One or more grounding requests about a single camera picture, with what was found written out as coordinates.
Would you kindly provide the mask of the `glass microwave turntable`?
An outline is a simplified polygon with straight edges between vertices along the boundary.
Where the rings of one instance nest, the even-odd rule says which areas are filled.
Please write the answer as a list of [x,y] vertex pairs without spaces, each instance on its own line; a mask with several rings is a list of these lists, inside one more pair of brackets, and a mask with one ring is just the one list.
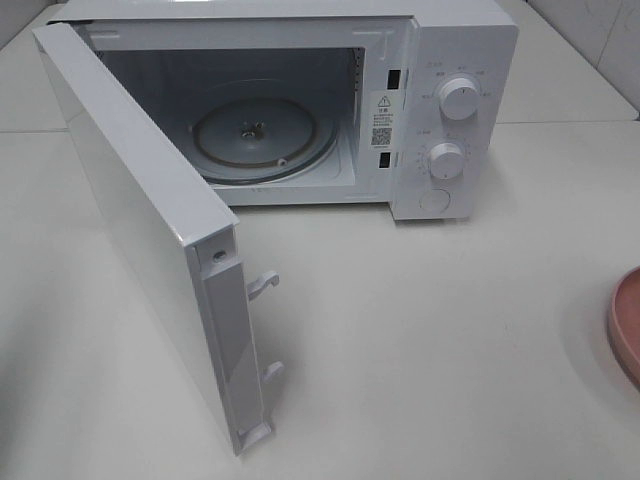
[[215,184],[297,174],[320,161],[340,131],[339,106],[319,89],[257,79],[227,83],[212,95],[191,126],[187,158]]

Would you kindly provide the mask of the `white microwave oven body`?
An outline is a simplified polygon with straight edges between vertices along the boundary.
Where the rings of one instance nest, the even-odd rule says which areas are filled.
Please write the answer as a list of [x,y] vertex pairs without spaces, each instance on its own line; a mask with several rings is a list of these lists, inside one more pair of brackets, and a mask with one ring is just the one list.
[[[471,214],[518,37],[493,1],[70,1],[44,26],[54,23],[76,30],[224,203],[379,203],[400,221]],[[481,86],[462,121],[444,117],[435,93],[456,74]],[[330,94],[337,140],[292,176],[215,184],[187,158],[191,126],[214,88],[257,79]],[[426,163],[444,142],[466,156],[450,180]],[[451,195],[440,218],[419,205],[431,189]]]

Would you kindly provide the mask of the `upper white power knob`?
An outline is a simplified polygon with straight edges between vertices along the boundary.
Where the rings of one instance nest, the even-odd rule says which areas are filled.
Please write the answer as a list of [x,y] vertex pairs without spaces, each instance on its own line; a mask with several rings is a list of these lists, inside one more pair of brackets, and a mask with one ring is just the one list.
[[435,93],[444,117],[462,121],[477,112],[481,86],[472,75],[456,74],[444,78],[437,86]]

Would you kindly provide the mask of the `white microwave door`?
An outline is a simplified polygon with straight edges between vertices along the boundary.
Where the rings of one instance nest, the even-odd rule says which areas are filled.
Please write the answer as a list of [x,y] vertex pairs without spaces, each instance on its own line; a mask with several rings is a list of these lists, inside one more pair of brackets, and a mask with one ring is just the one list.
[[93,196],[235,454],[271,433],[250,302],[279,282],[247,282],[236,215],[66,23],[34,37]]

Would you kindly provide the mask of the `pink round plate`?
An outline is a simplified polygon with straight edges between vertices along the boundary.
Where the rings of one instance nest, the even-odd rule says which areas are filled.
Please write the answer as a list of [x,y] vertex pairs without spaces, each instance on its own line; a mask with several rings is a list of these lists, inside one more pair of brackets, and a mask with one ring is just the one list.
[[616,284],[610,300],[607,331],[622,370],[639,387],[639,268]]

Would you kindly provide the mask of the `round white door button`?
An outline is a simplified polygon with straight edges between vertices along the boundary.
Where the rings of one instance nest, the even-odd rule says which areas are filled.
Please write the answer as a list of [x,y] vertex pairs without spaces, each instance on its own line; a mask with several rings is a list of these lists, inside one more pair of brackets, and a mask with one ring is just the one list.
[[444,189],[431,189],[419,201],[421,210],[429,218],[440,218],[449,208],[451,195]]

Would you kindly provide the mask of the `white timer knob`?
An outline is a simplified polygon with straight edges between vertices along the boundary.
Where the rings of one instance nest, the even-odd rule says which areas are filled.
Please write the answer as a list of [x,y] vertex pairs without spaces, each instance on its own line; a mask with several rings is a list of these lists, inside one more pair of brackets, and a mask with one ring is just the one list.
[[465,166],[466,156],[455,143],[444,142],[433,146],[426,156],[430,175],[438,180],[450,180],[459,176]]

